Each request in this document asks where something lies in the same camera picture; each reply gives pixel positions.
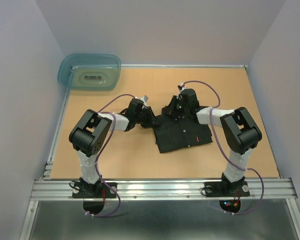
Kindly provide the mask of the blue transparent plastic bin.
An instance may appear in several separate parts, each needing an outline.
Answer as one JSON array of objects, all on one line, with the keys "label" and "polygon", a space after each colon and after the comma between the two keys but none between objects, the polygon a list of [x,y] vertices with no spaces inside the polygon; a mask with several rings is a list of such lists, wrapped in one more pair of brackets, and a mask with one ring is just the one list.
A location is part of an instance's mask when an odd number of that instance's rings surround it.
[{"label": "blue transparent plastic bin", "polygon": [[120,74],[121,60],[115,55],[75,53],[61,62],[57,81],[71,90],[111,91]]}]

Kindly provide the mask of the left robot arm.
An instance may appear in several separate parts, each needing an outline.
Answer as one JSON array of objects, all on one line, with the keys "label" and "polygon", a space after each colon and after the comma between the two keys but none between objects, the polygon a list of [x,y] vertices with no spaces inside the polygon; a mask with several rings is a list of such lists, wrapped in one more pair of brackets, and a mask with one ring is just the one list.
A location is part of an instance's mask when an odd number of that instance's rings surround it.
[{"label": "left robot arm", "polygon": [[108,193],[102,180],[98,160],[115,131],[128,132],[136,125],[148,129],[159,125],[148,97],[134,97],[120,113],[96,112],[88,109],[69,134],[69,142],[79,157],[81,175],[71,181],[74,199],[101,198]]}]

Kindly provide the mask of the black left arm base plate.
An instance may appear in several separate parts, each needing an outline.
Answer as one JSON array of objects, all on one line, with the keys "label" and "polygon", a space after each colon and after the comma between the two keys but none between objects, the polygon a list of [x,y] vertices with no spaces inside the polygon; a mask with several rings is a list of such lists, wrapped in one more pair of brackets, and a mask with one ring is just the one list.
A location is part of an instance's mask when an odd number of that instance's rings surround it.
[{"label": "black left arm base plate", "polygon": [[104,183],[101,184],[101,189],[98,193],[89,193],[82,189],[79,182],[71,182],[70,183],[72,188],[72,195],[73,199],[116,199],[117,195],[114,193],[113,190],[109,189]]}]

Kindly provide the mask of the aluminium front rail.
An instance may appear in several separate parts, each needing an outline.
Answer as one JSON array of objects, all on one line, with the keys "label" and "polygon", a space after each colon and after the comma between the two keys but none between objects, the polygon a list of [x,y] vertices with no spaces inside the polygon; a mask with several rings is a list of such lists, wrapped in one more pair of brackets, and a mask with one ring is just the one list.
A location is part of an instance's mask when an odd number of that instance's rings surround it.
[{"label": "aluminium front rail", "polygon": [[[114,180],[122,201],[207,200],[201,194],[205,182],[216,179],[146,179]],[[293,181],[289,178],[264,178],[264,199],[296,199]],[[68,180],[39,180],[32,186],[32,201],[74,201]]]}]

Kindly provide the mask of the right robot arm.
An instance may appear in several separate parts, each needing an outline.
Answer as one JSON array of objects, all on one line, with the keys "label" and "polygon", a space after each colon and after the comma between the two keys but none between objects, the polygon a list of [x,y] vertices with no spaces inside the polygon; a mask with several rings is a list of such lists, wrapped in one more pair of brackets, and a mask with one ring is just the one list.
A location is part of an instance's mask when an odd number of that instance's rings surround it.
[{"label": "right robot arm", "polygon": [[172,97],[161,112],[171,117],[188,117],[196,124],[210,125],[213,132],[216,127],[222,128],[230,148],[229,155],[225,156],[227,167],[220,181],[207,181],[204,184],[202,189],[204,196],[211,198],[250,195],[245,172],[253,149],[262,139],[262,133],[245,107],[220,110],[201,106],[195,90],[184,88],[178,95]]}]

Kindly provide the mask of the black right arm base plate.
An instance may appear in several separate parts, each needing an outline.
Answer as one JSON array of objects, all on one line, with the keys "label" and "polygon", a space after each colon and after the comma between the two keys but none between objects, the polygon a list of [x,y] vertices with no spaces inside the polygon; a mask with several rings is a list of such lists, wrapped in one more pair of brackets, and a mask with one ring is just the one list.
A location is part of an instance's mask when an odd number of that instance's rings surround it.
[{"label": "black right arm base plate", "polygon": [[250,191],[246,181],[227,183],[225,181],[208,181],[204,183],[204,195],[208,198],[249,197]]}]

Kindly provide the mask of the black pinstriped long sleeve shirt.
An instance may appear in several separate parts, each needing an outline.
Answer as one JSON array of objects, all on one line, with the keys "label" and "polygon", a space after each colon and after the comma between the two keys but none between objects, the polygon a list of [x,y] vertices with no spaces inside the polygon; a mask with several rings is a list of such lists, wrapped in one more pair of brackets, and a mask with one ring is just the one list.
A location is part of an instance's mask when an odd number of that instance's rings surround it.
[{"label": "black pinstriped long sleeve shirt", "polygon": [[207,124],[197,124],[183,113],[167,113],[166,108],[156,116],[159,125],[153,127],[155,143],[161,154],[213,142]]}]

